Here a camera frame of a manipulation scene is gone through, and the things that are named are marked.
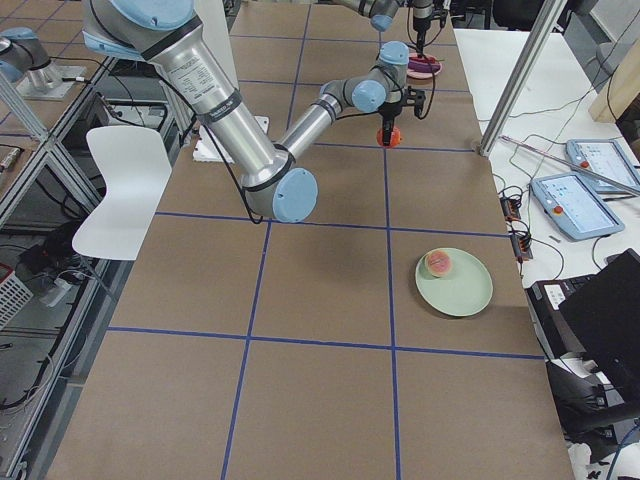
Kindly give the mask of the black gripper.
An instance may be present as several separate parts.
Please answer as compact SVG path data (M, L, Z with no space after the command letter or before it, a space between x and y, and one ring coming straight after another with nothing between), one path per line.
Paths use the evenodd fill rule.
M408 86L398 101L384 102L378 108L378 113L383 118L381 128L381 144L383 146L397 145L395 118L402 113L404 108L412 108L414 116L419 120L424 120L430 112L430 96L423 89Z
M427 31L431 28L432 21L433 19L431 17L413 17L411 20L412 29L416 32L416 53L418 54L419 58L424 57L426 34Z

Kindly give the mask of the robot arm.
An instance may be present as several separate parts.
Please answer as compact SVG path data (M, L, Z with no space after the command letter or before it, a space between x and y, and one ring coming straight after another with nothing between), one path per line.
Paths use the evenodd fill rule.
M394 122L403 108L422 113L425 94L407 85L409 49L385 43L369 72L326 83L283 138L272 142L243 102L203 39L203 23L191 1L86 1L86 46L107 56L144 61L168 84L243 170L236 187L248 211L297 223L314 210L318 185L297 157L346 109L382 117L380 144L392 144Z
M337 0L336 4L367 18L370 25L378 32L385 32L391 26L403 2L396 0ZM439 10L433 1L409 1L408 6L413 12L412 28L416 32L416 39L411 41L412 48L418 57L423 57L427 31L436 19Z

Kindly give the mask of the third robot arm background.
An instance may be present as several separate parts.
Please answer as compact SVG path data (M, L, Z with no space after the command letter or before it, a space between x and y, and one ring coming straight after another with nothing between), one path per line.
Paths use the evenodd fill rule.
M54 61L30 28L1 32L1 73L25 99L61 101L85 72L83 66Z

